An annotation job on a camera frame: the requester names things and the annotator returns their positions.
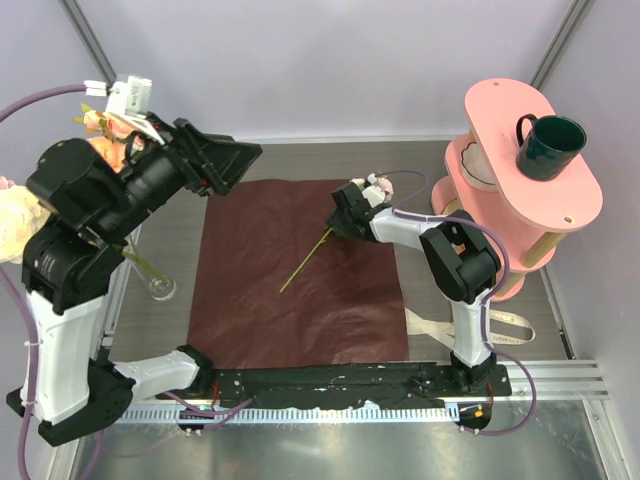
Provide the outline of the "red wrapping paper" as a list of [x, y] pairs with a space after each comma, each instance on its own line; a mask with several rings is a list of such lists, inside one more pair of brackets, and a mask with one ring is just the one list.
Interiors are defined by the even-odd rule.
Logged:
[[261, 180], [207, 203], [188, 343], [223, 369], [404, 361], [389, 244], [331, 234], [282, 293], [334, 208], [335, 180]]

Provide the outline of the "pink rose flower bunch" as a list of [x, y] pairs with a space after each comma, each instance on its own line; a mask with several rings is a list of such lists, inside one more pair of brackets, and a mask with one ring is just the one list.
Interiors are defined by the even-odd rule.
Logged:
[[[388, 174], [383, 172], [371, 173], [366, 178], [354, 178], [350, 180], [350, 183], [355, 184], [361, 191], [366, 190], [371, 185], [378, 186], [383, 192], [384, 199], [391, 199], [394, 194], [392, 183], [388, 180]], [[316, 251], [324, 244], [328, 237], [334, 232], [332, 227], [326, 227], [324, 233], [316, 242], [316, 244], [310, 249], [299, 265], [294, 269], [291, 275], [287, 278], [284, 284], [279, 289], [279, 293], [282, 294], [289, 285], [294, 281], [295, 277], [305, 267], [307, 262], [316, 253]]]

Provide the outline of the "peach rose stem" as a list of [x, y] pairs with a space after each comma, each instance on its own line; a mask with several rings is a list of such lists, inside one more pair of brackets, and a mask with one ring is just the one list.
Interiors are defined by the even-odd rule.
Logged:
[[[89, 143], [101, 155], [111, 169], [119, 173], [124, 167], [126, 140], [134, 129], [124, 122], [117, 120], [107, 112], [99, 112], [90, 106], [81, 104], [81, 116], [73, 117], [75, 123], [82, 124], [87, 134], [93, 134], [89, 138]], [[169, 277], [160, 272], [146, 260], [138, 249], [137, 243], [132, 236], [127, 239], [129, 246], [125, 258], [139, 268], [139, 273], [143, 279], [149, 283], [169, 282]]]

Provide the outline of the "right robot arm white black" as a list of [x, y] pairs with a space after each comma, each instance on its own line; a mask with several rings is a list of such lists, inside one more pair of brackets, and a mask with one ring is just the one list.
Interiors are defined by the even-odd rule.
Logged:
[[369, 180], [349, 181], [331, 197], [334, 210], [327, 226], [338, 236], [424, 253], [437, 287], [451, 305], [452, 383], [465, 393], [485, 386], [497, 364], [488, 307], [502, 263], [480, 226], [464, 210], [428, 216], [394, 208], [382, 187]]

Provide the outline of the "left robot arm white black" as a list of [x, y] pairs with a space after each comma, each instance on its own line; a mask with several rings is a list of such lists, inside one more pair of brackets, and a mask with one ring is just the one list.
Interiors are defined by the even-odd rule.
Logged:
[[195, 348], [138, 362], [96, 360], [94, 327], [128, 236], [181, 189], [229, 193], [261, 152], [185, 119], [154, 119], [150, 132], [128, 135], [120, 170], [81, 138], [41, 155], [26, 186], [50, 217], [26, 244], [21, 277], [37, 335], [36, 371], [7, 403], [35, 416], [49, 445], [106, 429], [136, 400], [209, 389], [212, 362]]

